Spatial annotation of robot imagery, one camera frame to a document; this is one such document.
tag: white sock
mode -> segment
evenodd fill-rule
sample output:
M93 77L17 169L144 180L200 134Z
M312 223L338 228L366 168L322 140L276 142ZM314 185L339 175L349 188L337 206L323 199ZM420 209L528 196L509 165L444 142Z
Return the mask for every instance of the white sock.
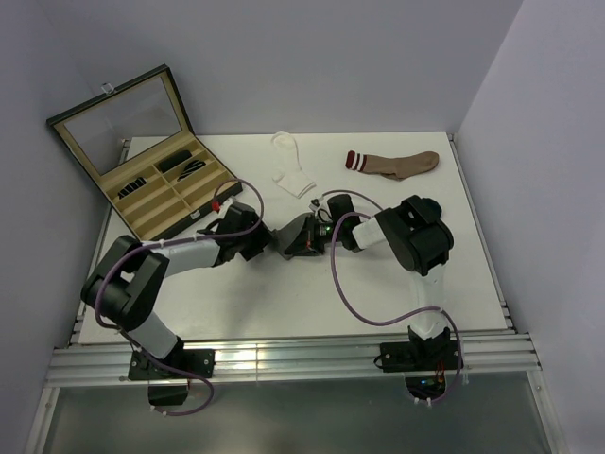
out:
M277 132L271 137L271 144L277 151L279 174L273 177L273 181L277 185L297 198L302 197L306 191L315 187L313 180L309 179L301 170L299 149L291 134Z

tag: sock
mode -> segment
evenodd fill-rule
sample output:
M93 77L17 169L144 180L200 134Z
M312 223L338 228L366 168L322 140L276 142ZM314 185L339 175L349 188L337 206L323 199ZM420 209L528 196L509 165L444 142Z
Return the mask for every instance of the sock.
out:
M428 172L439 163L439 154L435 151L424 151L406 158L383 158L371 154L349 151L345 166L369 175L379 174L391 180L406 178Z
M294 197L300 198L309 189L315 187L313 180L307 177L299 163L299 149L296 140L287 132L278 132L271 137L271 144L277 151L279 174L273 181Z

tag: black and white striped item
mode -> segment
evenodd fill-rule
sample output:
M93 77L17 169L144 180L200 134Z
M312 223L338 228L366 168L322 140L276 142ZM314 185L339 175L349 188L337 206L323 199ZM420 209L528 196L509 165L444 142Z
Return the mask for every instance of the black and white striped item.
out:
M139 177L132 183L128 183L123 189L120 189L120 191L117 193L117 196L120 199L124 199L128 194L131 194L145 184L147 184L147 180L143 177Z
M179 179L177 181L179 182L180 180L187 178L193 172L204 167L205 165L206 165L206 163L204 163L203 161L199 161L197 159L193 160L187 166L185 166L184 171L182 172L181 176L179 177Z

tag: gray floor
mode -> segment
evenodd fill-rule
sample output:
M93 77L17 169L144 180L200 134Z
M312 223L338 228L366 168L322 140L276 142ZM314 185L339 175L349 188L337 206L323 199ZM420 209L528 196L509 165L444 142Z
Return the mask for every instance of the gray floor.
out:
M141 387L63 390L44 453L548 452L525 374L470 378L432 410L398 376L225 385L179 418L150 413Z

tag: wooden box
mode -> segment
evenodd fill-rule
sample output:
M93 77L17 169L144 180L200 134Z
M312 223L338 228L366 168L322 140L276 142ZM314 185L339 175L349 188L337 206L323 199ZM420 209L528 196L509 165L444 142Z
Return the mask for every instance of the wooden box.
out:
M170 68L104 90L46 123L129 229L170 238L210 213L216 188L234 175L196 137ZM186 159L165 170L177 157ZM226 183L218 199L241 191Z

